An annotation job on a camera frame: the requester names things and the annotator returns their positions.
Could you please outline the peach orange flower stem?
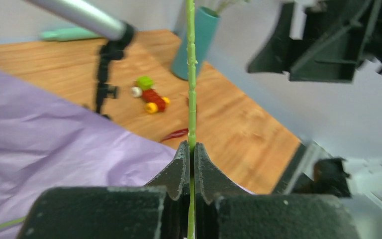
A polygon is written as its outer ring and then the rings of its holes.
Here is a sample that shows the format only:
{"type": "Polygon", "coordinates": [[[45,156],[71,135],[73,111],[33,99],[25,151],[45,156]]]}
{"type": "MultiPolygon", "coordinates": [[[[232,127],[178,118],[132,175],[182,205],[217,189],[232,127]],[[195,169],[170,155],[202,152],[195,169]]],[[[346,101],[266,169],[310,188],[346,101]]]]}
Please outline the peach orange flower stem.
{"type": "Polygon", "coordinates": [[[186,0],[187,12],[187,65],[189,82],[189,125],[188,143],[190,148],[190,205],[188,213],[187,238],[195,238],[195,186],[194,186],[194,149],[196,146],[196,54],[195,54],[195,4],[186,0]]]}

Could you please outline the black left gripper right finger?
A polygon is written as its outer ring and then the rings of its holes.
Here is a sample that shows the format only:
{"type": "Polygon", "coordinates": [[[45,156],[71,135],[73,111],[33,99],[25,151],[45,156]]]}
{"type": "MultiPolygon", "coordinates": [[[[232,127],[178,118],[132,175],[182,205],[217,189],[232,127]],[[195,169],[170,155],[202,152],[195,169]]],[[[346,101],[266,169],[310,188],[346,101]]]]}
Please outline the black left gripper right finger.
{"type": "Polygon", "coordinates": [[[219,238],[222,225],[221,201],[225,197],[249,195],[249,192],[229,179],[210,159],[205,146],[194,149],[195,237],[219,238]]]}

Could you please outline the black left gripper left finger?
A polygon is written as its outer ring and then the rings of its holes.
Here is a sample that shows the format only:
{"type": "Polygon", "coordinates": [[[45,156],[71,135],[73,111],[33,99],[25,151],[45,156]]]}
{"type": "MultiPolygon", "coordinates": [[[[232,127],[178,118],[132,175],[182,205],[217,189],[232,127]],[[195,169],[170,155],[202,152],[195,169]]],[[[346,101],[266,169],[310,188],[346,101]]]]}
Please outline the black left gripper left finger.
{"type": "Polygon", "coordinates": [[[145,186],[163,186],[167,195],[160,219],[160,239],[183,239],[187,236],[190,206],[190,147],[180,143],[173,160],[145,186]]]}

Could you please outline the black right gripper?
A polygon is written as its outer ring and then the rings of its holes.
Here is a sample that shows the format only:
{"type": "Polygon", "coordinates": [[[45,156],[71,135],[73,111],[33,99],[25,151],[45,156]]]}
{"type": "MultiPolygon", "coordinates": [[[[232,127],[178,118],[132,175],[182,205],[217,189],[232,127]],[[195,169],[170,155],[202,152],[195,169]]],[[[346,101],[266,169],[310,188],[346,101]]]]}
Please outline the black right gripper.
{"type": "MultiPolygon", "coordinates": [[[[305,10],[303,40],[290,38],[294,2],[281,5],[276,27],[247,73],[289,73],[290,81],[352,81],[367,60],[382,63],[382,0],[322,0],[305,10]],[[301,76],[291,67],[301,57],[301,76]]],[[[382,74],[382,67],[377,71],[382,74]]]]}

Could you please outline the purple pink wrapping paper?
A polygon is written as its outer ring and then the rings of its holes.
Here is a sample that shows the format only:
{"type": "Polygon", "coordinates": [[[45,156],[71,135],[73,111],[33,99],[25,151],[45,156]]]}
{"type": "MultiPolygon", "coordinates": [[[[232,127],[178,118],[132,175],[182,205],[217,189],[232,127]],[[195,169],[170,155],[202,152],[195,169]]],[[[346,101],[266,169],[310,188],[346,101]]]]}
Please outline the purple pink wrapping paper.
{"type": "Polygon", "coordinates": [[[0,72],[0,239],[159,239],[175,153],[0,72]]]}

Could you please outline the dark red printed ribbon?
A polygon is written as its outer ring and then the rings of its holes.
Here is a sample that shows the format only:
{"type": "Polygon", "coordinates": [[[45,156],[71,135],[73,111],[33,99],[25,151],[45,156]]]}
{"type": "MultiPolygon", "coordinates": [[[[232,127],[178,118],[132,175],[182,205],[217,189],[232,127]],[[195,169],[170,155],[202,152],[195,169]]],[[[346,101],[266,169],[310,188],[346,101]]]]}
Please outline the dark red printed ribbon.
{"type": "Polygon", "coordinates": [[[174,138],[180,138],[184,135],[188,135],[189,133],[189,129],[188,128],[183,128],[183,129],[179,129],[179,130],[176,130],[174,132],[171,132],[170,134],[164,136],[160,141],[159,143],[162,143],[164,141],[167,141],[167,140],[170,140],[170,139],[174,139],[174,138]]]}

